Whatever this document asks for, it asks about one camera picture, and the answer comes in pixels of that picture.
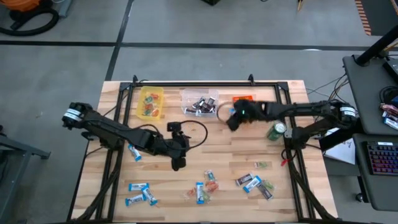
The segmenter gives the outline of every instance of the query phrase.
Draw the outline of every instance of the yellow container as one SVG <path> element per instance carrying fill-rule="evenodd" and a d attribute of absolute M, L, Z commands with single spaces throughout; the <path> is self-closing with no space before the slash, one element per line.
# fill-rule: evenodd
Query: yellow container
<path fill-rule="evenodd" d="M 159 120 L 162 115 L 164 92 L 162 87 L 144 86 L 137 105 L 137 117 L 143 120 Z"/>

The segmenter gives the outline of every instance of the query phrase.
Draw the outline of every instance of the gray floor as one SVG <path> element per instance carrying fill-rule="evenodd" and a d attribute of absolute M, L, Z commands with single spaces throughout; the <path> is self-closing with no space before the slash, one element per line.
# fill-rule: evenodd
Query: gray floor
<path fill-rule="evenodd" d="M 35 37 L 0 40 L 114 42 L 128 0 L 75 0 L 70 17 Z M 135 0 L 124 42 L 369 46 L 354 0 Z M 27 27 L 46 21 L 36 18 Z M 10 25 L 0 8 L 0 24 Z M 47 161 L 33 158 L 19 189 L 13 220 L 65 221 L 86 141 L 62 128 L 69 102 L 96 106 L 113 47 L 0 45 L 0 124 L 10 138 L 52 151 Z M 305 80 L 316 88 L 342 74 L 349 51 L 122 48 L 112 80 Z M 333 85 L 319 90 L 329 95 Z M 354 104 L 349 86 L 340 96 Z M 326 96 L 312 93 L 311 101 Z M 377 212 L 357 203 L 355 177 L 330 177 L 340 218 L 396 223 L 398 213 Z"/>

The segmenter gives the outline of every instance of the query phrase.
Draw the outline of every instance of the rgb keyboard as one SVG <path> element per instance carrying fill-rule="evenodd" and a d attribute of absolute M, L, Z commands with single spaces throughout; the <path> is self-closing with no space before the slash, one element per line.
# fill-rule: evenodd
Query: rgb keyboard
<path fill-rule="evenodd" d="M 370 170 L 375 175 L 398 175 L 398 144 L 367 142 Z"/>

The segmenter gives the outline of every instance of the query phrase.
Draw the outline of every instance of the clear plastic container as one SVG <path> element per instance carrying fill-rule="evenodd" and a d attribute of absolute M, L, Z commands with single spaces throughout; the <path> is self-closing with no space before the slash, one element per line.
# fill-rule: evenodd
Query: clear plastic container
<path fill-rule="evenodd" d="M 144 86 L 138 99 L 137 117 L 143 120 L 159 120 L 162 115 L 164 91 L 162 87 Z"/>
<path fill-rule="evenodd" d="M 181 109 L 188 116 L 215 117 L 218 109 L 218 91 L 209 88 L 184 89 Z"/>

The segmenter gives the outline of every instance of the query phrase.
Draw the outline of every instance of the green can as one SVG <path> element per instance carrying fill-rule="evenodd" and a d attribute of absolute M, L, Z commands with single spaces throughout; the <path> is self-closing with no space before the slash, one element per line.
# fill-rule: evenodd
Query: green can
<path fill-rule="evenodd" d="M 267 132 L 267 139 L 276 141 L 284 135 L 286 131 L 286 125 L 282 122 L 275 122 L 274 125 Z"/>

